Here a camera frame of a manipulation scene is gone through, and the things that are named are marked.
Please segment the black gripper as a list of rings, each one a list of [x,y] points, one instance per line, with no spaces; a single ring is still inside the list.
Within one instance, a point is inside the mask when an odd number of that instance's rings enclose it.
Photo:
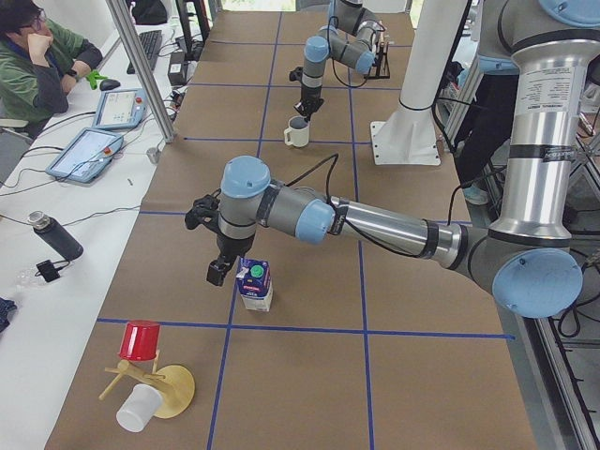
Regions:
[[[214,286],[222,286],[237,258],[244,257],[250,251],[254,237],[252,234],[243,239],[234,239],[220,232],[217,235],[219,255],[209,263],[206,280]]]
[[[294,109],[306,122],[309,122],[312,114],[316,113],[323,104],[324,99],[321,98],[320,92],[302,91],[301,98],[294,105]]]

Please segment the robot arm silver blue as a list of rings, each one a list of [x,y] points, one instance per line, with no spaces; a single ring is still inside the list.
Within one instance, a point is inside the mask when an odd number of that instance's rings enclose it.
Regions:
[[[304,63],[290,72],[289,79],[301,85],[301,97],[294,106],[306,121],[324,103],[321,97],[327,61],[340,63],[365,79],[388,79],[389,43],[383,22],[360,1],[332,1],[327,25],[309,37]]]
[[[453,159],[434,139],[431,107],[454,50],[462,1],[428,1],[397,106],[367,132],[353,194],[312,188],[305,175],[288,182],[274,156],[239,156],[224,167],[202,224],[217,237],[207,279],[234,273],[255,235],[268,228],[293,238],[293,249],[329,235],[350,236],[408,261],[434,261],[489,293],[503,308],[546,318],[580,295],[583,273],[570,254],[563,209],[580,97],[599,54],[595,1],[486,1],[476,56],[484,70],[513,69],[516,108],[501,213],[486,227],[447,219],[456,179]]]

